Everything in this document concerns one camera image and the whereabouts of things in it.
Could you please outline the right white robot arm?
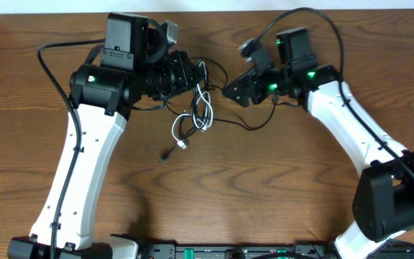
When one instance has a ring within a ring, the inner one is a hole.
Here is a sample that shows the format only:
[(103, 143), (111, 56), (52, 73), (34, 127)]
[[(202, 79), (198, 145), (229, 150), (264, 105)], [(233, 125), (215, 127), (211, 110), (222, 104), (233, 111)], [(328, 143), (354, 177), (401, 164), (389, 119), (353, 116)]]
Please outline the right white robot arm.
[(334, 258), (371, 258), (388, 245), (407, 247), (414, 228), (414, 151), (389, 136), (352, 96), (331, 65), (318, 63), (307, 29), (279, 32), (280, 66), (256, 39), (239, 47), (252, 68), (232, 81), (225, 97), (240, 106), (288, 96), (335, 137), (359, 174), (353, 223), (333, 242)]

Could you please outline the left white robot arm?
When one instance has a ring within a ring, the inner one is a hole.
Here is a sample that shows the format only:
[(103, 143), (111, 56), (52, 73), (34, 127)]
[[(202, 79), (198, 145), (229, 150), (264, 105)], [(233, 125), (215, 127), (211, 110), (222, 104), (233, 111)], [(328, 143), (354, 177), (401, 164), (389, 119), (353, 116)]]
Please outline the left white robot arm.
[(63, 152), (45, 205), (26, 236), (9, 243), (9, 258), (143, 258), (126, 235), (94, 237), (96, 207), (111, 155), (136, 103), (166, 101), (196, 87), (202, 70), (176, 50), (178, 26), (112, 12), (106, 36), (91, 42), (72, 73)]

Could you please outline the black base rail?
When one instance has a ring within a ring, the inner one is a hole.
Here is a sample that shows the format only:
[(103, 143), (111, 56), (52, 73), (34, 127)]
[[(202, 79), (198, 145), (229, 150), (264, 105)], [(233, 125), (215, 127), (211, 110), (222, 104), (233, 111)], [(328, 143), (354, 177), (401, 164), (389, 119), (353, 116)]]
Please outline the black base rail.
[(138, 259), (230, 259), (258, 258), (340, 258), (333, 243), (297, 242), (284, 245), (181, 245), (153, 243), (140, 245)]

